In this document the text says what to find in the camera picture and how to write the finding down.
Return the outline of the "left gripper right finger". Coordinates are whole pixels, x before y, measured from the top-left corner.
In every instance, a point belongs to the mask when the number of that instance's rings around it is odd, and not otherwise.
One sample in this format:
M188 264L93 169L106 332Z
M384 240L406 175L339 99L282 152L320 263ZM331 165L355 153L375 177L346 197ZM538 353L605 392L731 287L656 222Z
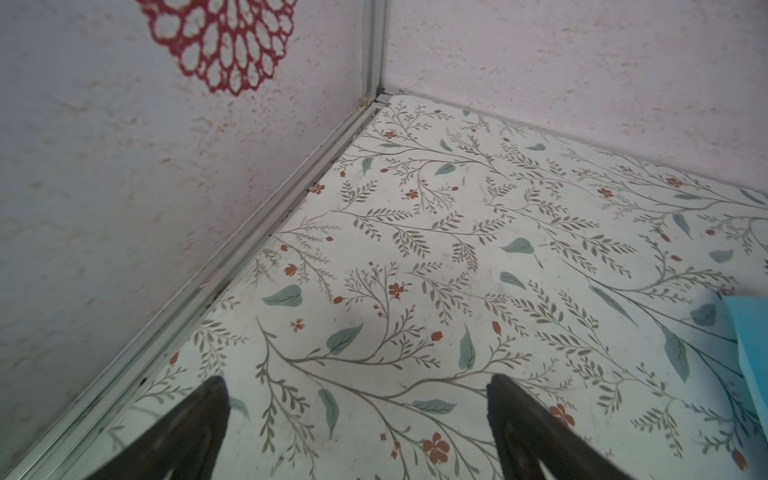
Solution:
M487 385L488 422L505 479L627 479L513 379L495 374Z

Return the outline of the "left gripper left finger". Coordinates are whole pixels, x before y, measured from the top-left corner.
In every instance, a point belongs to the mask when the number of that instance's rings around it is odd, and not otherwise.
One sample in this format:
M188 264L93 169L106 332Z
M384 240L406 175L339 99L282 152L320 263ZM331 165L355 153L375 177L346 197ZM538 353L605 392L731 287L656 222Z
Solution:
M211 377L87 479L209 480L230 411L224 378Z

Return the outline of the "light blue paper sheet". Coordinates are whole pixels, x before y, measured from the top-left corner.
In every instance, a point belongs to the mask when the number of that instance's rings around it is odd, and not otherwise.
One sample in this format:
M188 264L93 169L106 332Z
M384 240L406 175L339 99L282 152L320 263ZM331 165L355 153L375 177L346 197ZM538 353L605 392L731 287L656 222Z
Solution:
M767 298L726 296L723 304L736 333L740 369L767 434Z

